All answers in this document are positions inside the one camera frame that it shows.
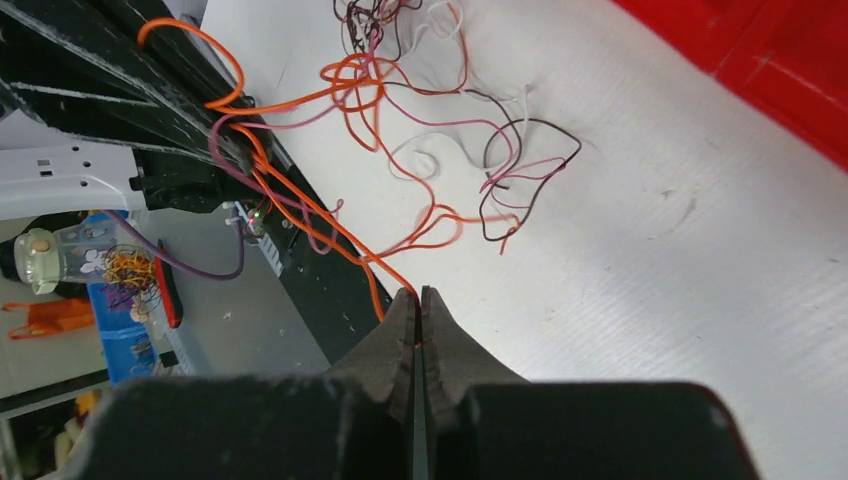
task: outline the red pliers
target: red pliers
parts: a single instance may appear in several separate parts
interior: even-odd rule
[[[159,240],[159,251],[165,253],[165,243]],[[177,293],[177,284],[174,283],[174,271],[171,266],[156,257],[156,282],[159,284],[159,295],[162,297],[162,305],[165,307],[165,316],[171,328],[177,328],[183,322],[183,303]]]

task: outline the red plastic container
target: red plastic container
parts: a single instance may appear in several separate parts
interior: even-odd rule
[[[848,1],[616,2],[848,170]]]

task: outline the white table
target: white table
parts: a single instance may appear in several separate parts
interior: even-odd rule
[[[469,228],[450,248],[390,263],[439,288],[463,328],[521,375],[700,382],[735,413],[766,478],[844,478],[848,175],[611,3],[463,5],[486,89],[530,84],[533,116],[595,147],[550,182],[503,257]],[[212,1],[204,28],[261,104],[325,87],[320,67],[344,56],[330,2]],[[415,79],[448,72],[447,84],[457,61],[455,46],[427,37],[403,65]],[[472,100],[390,93],[430,120],[501,122]],[[427,131],[388,105],[381,114],[390,146]],[[477,142],[469,151],[479,156],[490,133],[463,130]],[[279,138],[326,203],[345,199],[342,221],[366,244],[385,248],[412,228],[423,190],[357,146],[338,112]],[[538,133],[528,158],[562,148],[549,138]],[[449,144],[428,148],[440,200],[473,214],[481,173]]]

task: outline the white tabletop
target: white tabletop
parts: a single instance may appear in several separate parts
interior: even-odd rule
[[[609,2],[463,5],[473,86],[509,96],[529,84],[531,115],[593,146],[549,183],[504,256],[470,227],[458,244],[390,263],[437,287],[521,375],[700,382],[734,412],[766,478],[844,478],[848,175]],[[326,87],[319,69],[344,56],[329,1],[212,1],[204,28],[240,60],[261,104]],[[458,61],[455,45],[425,35],[402,65],[447,86]],[[502,123],[468,98],[390,94],[429,120]],[[318,103],[267,120],[328,105]],[[428,131],[388,104],[381,115],[390,146]],[[478,160],[491,134],[442,131],[462,132]],[[530,135],[527,159],[564,148]],[[372,248],[413,227],[423,190],[356,145],[338,112],[279,138],[326,203],[345,199],[342,222]],[[442,166],[439,199],[473,215],[481,172],[449,142],[427,149]]]

